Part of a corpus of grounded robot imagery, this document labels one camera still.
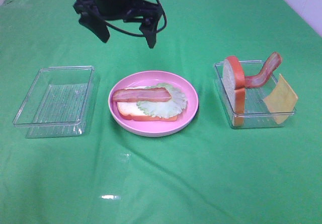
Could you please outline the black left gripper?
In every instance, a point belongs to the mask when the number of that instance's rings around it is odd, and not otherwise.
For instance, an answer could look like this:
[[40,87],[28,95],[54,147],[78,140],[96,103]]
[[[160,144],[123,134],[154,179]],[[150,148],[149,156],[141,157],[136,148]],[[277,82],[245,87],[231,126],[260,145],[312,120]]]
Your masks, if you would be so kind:
[[[123,20],[141,23],[139,30],[150,49],[153,49],[156,44],[157,22],[164,12],[160,3],[146,0],[77,0],[73,7],[78,14],[93,12],[106,21]],[[109,40],[108,28],[100,19],[89,14],[81,14],[78,22],[103,43]]]

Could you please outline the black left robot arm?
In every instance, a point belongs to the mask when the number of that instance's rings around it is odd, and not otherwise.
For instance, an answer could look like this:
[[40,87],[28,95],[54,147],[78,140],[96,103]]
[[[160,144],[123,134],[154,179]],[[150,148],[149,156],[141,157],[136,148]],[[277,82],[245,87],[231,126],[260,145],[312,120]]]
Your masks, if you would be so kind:
[[160,18],[165,12],[159,1],[146,0],[76,0],[73,8],[80,15],[79,24],[92,31],[102,42],[110,38],[108,21],[122,20],[125,23],[140,23],[141,34],[115,30],[135,37],[144,37],[149,48],[156,44]]

